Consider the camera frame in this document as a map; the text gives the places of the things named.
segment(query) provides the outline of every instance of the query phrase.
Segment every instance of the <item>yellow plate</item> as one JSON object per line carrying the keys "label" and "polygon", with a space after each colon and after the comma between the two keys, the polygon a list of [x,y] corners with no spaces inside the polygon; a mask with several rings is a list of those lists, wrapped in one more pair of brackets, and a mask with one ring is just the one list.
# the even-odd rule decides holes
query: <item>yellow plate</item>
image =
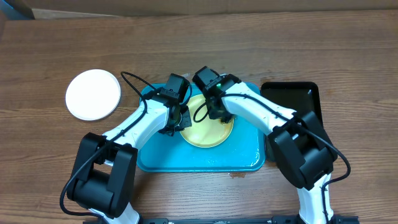
{"label": "yellow plate", "polygon": [[[223,124],[219,119],[213,120],[207,116],[203,121],[196,123],[193,121],[193,114],[199,108],[200,105],[204,104],[205,97],[203,95],[196,95],[190,98],[188,102],[189,113],[191,115],[192,126],[185,128],[181,131],[182,137],[198,147],[213,147],[221,144],[231,134],[234,121],[232,120],[228,124]],[[196,119],[201,119],[207,112],[206,106],[204,106],[197,114]]]}

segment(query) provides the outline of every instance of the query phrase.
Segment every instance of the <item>plastic tray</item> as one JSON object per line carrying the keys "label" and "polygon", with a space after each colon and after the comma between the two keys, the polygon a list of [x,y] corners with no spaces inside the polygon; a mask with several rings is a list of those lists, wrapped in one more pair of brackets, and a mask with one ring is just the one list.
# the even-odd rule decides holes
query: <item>plastic tray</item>
{"label": "plastic tray", "polygon": [[[278,105],[298,112],[314,111],[323,125],[319,90],[317,84],[313,82],[266,82],[261,86],[261,95]],[[269,161],[275,161],[267,138],[266,155]]]}
{"label": "plastic tray", "polygon": [[[165,84],[154,84],[155,88]],[[247,83],[260,94],[259,88]],[[193,84],[192,95],[201,94]],[[147,86],[142,93],[151,89]],[[137,165],[146,172],[232,172],[255,171],[266,160],[264,134],[243,118],[234,120],[229,137],[220,145],[200,148],[186,142],[180,133],[173,137],[154,134],[139,151]]]}

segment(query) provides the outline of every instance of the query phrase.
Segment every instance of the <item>wood grain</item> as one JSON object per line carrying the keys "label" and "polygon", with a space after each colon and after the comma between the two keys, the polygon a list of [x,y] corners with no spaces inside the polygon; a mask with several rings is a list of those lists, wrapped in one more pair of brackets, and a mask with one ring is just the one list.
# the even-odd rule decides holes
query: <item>wood grain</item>
{"label": "wood grain", "polygon": [[[115,127],[138,104],[118,73],[161,83],[207,65],[259,86],[318,84],[325,128],[353,169],[330,187],[335,213],[398,223],[397,58],[398,11],[8,21],[0,43],[0,222],[79,223],[58,206],[79,142]],[[67,111],[64,96],[72,78],[92,68],[114,73],[123,97],[111,116],[84,122]],[[338,160],[334,176],[344,171]],[[299,210],[296,190],[268,162],[243,178],[136,175],[132,203],[147,218]],[[73,202],[67,207],[82,211]]]}

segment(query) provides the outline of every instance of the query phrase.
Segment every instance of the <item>black mount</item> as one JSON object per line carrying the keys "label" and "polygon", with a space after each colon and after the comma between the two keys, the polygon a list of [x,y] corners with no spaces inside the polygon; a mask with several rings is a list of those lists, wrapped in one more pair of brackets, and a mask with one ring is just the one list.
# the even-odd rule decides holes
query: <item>black mount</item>
{"label": "black mount", "polygon": [[221,122],[228,123],[231,121],[233,114],[229,113],[221,100],[221,96],[227,89],[241,80],[232,75],[219,75],[214,70],[204,66],[195,73],[192,81],[206,98],[206,107],[209,112],[210,119],[221,119]]}
{"label": "black mount", "polygon": [[[106,142],[105,136],[88,133],[81,140],[72,175]],[[129,144],[111,143],[94,163],[103,164],[105,159],[114,162],[111,174],[85,166],[67,189],[70,200],[83,208],[94,208],[108,217],[119,217],[132,197],[138,150]]]}
{"label": "black mount", "polygon": [[163,103],[170,110],[167,124],[159,133],[173,136],[176,131],[182,131],[192,125],[188,107],[180,105],[189,85],[186,78],[172,73],[164,88],[150,91],[143,96],[145,100],[152,99]]}
{"label": "black mount", "polygon": [[[196,220],[168,220],[166,218],[142,219],[139,224],[305,224],[300,215],[281,215],[272,218],[227,218],[227,219],[196,219]],[[358,217],[342,217],[334,215],[330,224],[359,224]]]}
{"label": "black mount", "polygon": [[275,127],[268,135],[276,163],[285,178],[296,188],[313,188],[323,175],[333,171],[337,154],[326,144],[303,133],[296,124],[326,140],[331,141],[314,112],[294,113],[290,122]]}

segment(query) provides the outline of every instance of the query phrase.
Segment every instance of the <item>round white plate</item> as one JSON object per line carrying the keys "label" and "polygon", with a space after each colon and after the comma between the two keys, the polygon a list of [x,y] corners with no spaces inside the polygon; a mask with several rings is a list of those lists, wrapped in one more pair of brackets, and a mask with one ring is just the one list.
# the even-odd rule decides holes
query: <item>round white plate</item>
{"label": "round white plate", "polygon": [[92,69],[72,80],[65,101],[75,117],[94,121],[112,113],[120,97],[121,89],[116,77],[105,70]]}

